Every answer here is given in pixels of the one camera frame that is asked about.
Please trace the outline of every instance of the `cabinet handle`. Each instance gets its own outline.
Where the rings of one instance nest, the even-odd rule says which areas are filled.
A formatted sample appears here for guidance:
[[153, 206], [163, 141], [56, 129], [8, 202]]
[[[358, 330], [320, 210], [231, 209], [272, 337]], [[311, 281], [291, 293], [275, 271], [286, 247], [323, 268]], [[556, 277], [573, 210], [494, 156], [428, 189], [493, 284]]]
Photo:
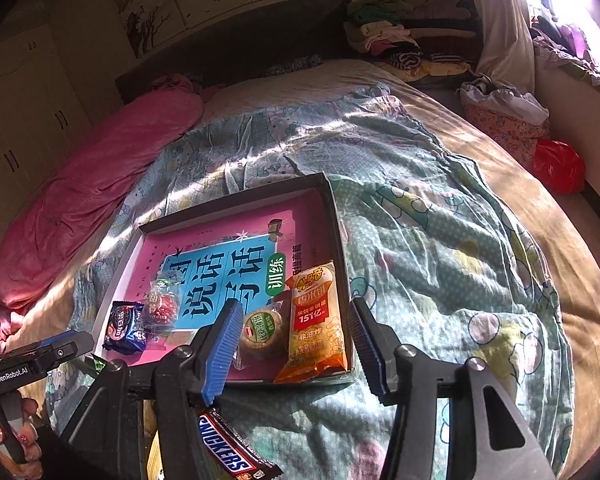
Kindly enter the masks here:
[[16, 158], [16, 156], [13, 155], [13, 152], [11, 150], [9, 150], [9, 153], [11, 153], [11, 158], [16, 163], [16, 168], [20, 169], [20, 165], [18, 164], [18, 159]]
[[11, 173], [15, 173], [15, 172], [16, 172], [16, 170], [14, 170], [14, 169], [13, 169], [13, 164], [12, 164], [12, 163], [11, 163], [11, 161], [9, 160], [9, 157], [7, 156], [7, 154], [6, 154], [6, 153], [3, 153], [3, 155], [4, 155], [4, 158], [6, 158], [6, 159], [7, 159], [7, 163], [8, 163], [8, 165], [9, 165], [9, 167], [11, 168]]
[[62, 124], [60, 117], [58, 117], [58, 114], [56, 114], [55, 112], [54, 112], [54, 115], [56, 116], [56, 119], [58, 120], [58, 124], [60, 124], [60, 129], [64, 130], [64, 124]]

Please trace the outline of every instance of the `red plastic bag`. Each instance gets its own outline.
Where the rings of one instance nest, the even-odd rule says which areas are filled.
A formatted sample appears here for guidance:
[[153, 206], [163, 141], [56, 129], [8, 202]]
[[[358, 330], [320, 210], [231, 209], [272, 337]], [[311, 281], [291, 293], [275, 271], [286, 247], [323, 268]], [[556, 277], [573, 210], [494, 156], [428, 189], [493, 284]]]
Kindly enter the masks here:
[[584, 188], [584, 161], [567, 143], [538, 139], [530, 173], [555, 193], [579, 193]]

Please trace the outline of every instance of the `person's hand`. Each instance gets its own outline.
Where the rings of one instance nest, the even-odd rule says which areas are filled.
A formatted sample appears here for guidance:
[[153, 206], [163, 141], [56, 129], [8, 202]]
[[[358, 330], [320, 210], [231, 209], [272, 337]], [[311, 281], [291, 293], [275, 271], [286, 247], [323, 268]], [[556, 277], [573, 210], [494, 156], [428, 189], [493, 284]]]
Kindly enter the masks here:
[[[36, 428], [29, 421], [29, 417], [38, 410], [38, 403], [33, 399], [22, 399], [22, 416], [24, 424], [18, 439], [24, 448], [24, 456], [27, 459], [26, 464], [16, 464], [11, 458], [0, 452], [0, 462], [16, 478], [26, 478], [28, 480], [38, 480], [42, 476], [42, 466], [40, 465], [40, 456], [42, 451], [36, 444], [38, 434]], [[0, 443], [3, 434], [0, 428]]]

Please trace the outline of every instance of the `blue floral blanket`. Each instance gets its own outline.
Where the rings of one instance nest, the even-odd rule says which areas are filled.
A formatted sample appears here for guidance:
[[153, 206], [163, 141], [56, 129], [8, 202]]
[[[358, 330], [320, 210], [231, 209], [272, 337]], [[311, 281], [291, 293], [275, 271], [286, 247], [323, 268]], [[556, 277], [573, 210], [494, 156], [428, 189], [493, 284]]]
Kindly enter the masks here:
[[[92, 327], [139, 224], [317, 171], [334, 190], [351, 293], [429, 356], [487, 361], [558, 472], [570, 443], [574, 383], [545, 259], [476, 163], [449, 152], [384, 84], [333, 102], [223, 118], [167, 146], [77, 273], [71, 326]], [[50, 377], [48, 406], [58, 429], [89, 383], [70, 365]], [[228, 390], [221, 408], [286, 479], [377, 478], [394, 417], [362, 373], [351, 384], [295, 393]], [[437, 424], [433, 476], [443, 479], [443, 400]]]

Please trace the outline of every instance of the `blanket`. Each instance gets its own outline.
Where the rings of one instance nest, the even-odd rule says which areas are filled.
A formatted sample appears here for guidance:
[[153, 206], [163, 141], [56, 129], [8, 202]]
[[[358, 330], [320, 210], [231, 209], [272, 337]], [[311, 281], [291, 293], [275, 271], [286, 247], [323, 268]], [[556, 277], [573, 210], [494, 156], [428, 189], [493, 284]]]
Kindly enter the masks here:
[[0, 351], [163, 147], [201, 115], [198, 95], [179, 89], [150, 92], [88, 132], [42, 185], [0, 244]]
[[[334, 102], [266, 108], [200, 126], [168, 146], [125, 200], [75, 277], [71, 326], [90, 329], [138, 224], [298, 174], [330, 179], [352, 295], [429, 356], [478, 356], [515, 399], [554, 471], [573, 426], [573, 366], [544, 256], [482, 178], [449, 152], [384, 84]], [[90, 378], [50, 377], [58, 430]], [[224, 416], [285, 478], [378, 478], [394, 409], [364, 374], [291, 393], [227, 389]], [[448, 403], [438, 403], [434, 478], [445, 478]]]

